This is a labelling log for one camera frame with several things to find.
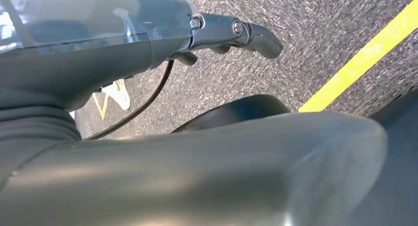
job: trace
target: brake cable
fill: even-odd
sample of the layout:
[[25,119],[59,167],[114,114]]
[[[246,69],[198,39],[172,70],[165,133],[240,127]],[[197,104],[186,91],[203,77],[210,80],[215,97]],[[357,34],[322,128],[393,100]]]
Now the brake cable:
[[163,75],[161,75],[160,80],[158,81],[157,86],[154,88],[154,90],[151,92],[151,94],[147,97],[147,99],[138,107],[136,108],[132,113],[125,116],[123,119],[119,120],[117,123],[113,124],[112,126],[104,129],[103,131],[100,131],[98,133],[93,134],[92,136],[89,136],[85,138],[85,140],[94,140],[94,139],[100,139],[103,138],[112,132],[118,130],[119,128],[126,125],[128,122],[132,121],[135,117],[137,117],[139,114],[141,114],[144,110],[146,110],[152,102],[157,98],[157,96],[160,94],[162,89],[164,88],[171,70],[173,68],[174,60],[169,60],[166,68],[163,72]]

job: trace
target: yellow road line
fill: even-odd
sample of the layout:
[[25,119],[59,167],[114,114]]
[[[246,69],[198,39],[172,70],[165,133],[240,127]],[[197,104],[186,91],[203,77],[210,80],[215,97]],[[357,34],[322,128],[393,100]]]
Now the yellow road line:
[[299,112],[325,109],[351,84],[418,28],[418,0],[413,0],[383,30],[344,65]]
[[93,93],[93,99],[94,103],[96,103],[97,109],[99,110],[100,117],[102,118],[102,121],[105,119],[106,110],[107,110],[107,100],[109,98],[109,95],[106,94],[103,102],[103,108],[100,108],[99,101],[97,100],[96,94]]

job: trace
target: road marking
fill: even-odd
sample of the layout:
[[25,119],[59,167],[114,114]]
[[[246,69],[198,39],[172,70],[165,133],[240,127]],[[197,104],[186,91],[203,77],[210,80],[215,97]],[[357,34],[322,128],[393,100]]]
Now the road marking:
[[299,112],[324,110],[351,84],[418,28],[418,0],[413,0],[344,65]]
[[104,98],[104,102],[103,102],[103,108],[100,108],[100,104],[99,104],[99,101],[97,100],[96,94],[93,93],[94,103],[96,103],[96,106],[97,106],[97,109],[99,110],[99,114],[100,114],[100,117],[102,118],[102,121],[105,119],[108,98],[109,98],[109,94],[106,94]]

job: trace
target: bolt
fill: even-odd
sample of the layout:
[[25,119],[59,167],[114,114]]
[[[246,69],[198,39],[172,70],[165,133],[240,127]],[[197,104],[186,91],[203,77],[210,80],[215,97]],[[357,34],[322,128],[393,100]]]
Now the bolt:
[[243,24],[239,20],[232,22],[232,31],[235,35],[241,35],[243,33]]
[[200,20],[199,19],[192,19],[190,21],[190,27],[192,30],[199,29],[200,28]]

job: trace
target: white shoe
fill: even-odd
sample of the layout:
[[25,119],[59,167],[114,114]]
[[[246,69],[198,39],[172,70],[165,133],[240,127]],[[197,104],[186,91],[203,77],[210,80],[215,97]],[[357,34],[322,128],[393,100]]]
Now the white shoe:
[[124,79],[116,80],[112,85],[102,88],[102,92],[114,99],[122,110],[128,110],[131,107],[131,99],[129,99]]

